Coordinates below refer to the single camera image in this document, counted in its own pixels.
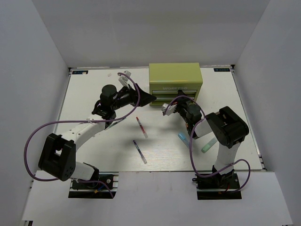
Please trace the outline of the green metal tool chest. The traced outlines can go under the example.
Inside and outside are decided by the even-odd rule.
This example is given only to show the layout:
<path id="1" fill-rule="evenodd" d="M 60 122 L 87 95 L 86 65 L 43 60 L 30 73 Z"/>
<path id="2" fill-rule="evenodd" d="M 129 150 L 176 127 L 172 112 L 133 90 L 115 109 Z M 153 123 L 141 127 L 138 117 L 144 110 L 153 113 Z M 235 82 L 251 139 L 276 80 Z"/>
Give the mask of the green metal tool chest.
<path id="1" fill-rule="evenodd" d="M 169 103 L 179 90 L 197 100 L 202 84 L 199 63 L 149 64 L 149 90 L 156 97 L 150 105 Z"/>

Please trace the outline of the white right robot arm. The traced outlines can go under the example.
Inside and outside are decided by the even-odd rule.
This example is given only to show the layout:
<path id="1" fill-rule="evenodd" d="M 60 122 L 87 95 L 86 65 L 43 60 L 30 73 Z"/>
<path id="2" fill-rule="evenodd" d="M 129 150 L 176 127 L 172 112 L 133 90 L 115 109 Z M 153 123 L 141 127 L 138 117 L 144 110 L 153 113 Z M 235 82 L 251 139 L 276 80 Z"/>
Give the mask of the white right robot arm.
<path id="1" fill-rule="evenodd" d="M 219 142 L 217 159 L 212 167 L 212 174 L 199 174 L 200 178 L 212 177 L 213 184 L 222 188 L 230 181 L 234 173 L 237 150 L 249 134 L 248 125 L 228 106 L 216 113 L 205 115 L 201 107 L 192 103 L 192 99 L 183 91 L 177 92 L 173 101 L 175 113 L 179 113 L 186 123 L 191 140 L 214 133 Z"/>

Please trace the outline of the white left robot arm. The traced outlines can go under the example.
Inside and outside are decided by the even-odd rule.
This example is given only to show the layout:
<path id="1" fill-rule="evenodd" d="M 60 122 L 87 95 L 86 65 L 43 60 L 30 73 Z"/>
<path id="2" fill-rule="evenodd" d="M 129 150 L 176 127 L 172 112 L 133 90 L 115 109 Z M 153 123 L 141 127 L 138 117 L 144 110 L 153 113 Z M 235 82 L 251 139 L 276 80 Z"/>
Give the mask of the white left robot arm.
<path id="1" fill-rule="evenodd" d="M 48 135 L 38 167 L 61 181 L 79 179 L 90 188 L 96 187 L 99 184 L 99 170 L 87 163 L 77 162 L 77 150 L 112 124 L 116 110 L 126 105 L 143 107 L 155 100 L 155 96 L 140 88 L 133 89 L 126 85 L 117 90 L 114 85 L 105 85 L 87 122 L 65 133 Z"/>

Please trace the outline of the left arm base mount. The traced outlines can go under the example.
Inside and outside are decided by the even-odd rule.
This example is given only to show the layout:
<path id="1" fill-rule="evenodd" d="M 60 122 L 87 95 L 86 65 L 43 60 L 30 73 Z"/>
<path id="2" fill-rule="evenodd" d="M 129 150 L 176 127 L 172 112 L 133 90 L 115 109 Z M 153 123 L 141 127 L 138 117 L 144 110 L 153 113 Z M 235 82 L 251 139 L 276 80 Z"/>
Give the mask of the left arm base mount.
<path id="1" fill-rule="evenodd" d="M 82 183 L 73 179 L 68 198 L 73 199 L 113 199 L 119 182 L 118 172 L 100 172 L 96 182 Z"/>

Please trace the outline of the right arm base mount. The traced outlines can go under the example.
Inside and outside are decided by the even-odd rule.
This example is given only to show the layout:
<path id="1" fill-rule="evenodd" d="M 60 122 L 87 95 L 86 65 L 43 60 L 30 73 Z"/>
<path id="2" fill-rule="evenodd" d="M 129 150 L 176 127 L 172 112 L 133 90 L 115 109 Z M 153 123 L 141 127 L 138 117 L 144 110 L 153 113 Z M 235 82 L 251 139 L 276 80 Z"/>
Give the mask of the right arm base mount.
<path id="1" fill-rule="evenodd" d="M 200 178 L 195 175 L 192 182 L 197 187 L 198 200 L 241 200 L 239 179 L 236 173 L 220 180 L 217 175 L 209 178 Z"/>

